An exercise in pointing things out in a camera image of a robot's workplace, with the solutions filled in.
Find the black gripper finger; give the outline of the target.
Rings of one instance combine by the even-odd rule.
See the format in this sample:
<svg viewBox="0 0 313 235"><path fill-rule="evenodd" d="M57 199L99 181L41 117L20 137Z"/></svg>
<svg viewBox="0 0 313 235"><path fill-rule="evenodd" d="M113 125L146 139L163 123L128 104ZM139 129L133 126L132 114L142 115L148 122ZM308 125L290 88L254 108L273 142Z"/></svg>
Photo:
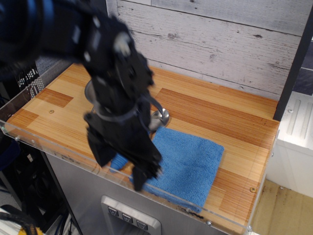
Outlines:
<svg viewBox="0 0 313 235"><path fill-rule="evenodd" d="M147 180L157 178L162 173L162 169L158 163L135 165L132 169L132 173L134 189L135 191L141 191Z"/></svg>

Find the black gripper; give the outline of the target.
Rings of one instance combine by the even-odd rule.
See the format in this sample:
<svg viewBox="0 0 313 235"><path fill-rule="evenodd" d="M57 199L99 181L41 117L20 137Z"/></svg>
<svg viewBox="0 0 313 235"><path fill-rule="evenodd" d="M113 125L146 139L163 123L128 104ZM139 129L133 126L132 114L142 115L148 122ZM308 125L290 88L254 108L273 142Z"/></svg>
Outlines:
<svg viewBox="0 0 313 235"><path fill-rule="evenodd" d="M83 18L83 65L91 76L97 113L85 115L88 143L100 166L116 154L135 165L160 163L149 137L152 71L125 24L91 14Z"/></svg>

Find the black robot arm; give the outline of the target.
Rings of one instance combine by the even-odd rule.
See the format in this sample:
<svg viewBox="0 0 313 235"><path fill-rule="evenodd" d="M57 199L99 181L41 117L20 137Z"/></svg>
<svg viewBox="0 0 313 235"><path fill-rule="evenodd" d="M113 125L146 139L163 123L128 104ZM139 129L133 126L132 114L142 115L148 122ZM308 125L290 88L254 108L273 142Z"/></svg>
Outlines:
<svg viewBox="0 0 313 235"><path fill-rule="evenodd" d="M160 172L161 154L149 137L153 73L128 27L78 0L3 0L0 3L0 78L41 55L81 64L91 76L95 111L84 116L100 166L117 154L134 164L140 191Z"/></svg>

